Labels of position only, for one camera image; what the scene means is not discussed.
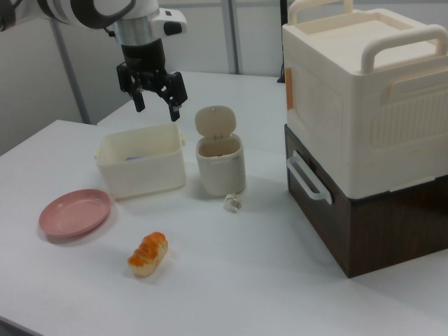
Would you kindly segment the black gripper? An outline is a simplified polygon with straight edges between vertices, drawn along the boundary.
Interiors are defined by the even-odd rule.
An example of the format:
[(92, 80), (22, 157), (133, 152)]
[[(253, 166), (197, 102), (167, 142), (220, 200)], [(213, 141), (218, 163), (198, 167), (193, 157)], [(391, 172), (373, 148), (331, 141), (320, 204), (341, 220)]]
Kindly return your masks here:
[(143, 88), (134, 72), (159, 73), (162, 75), (158, 95), (167, 103), (172, 122), (180, 118), (180, 108), (188, 99), (185, 83), (180, 72), (167, 73), (162, 39), (145, 45), (121, 45), (125, 62), (116, 67), (120, 90), (133, 100), (137, 112), (145, 109)]

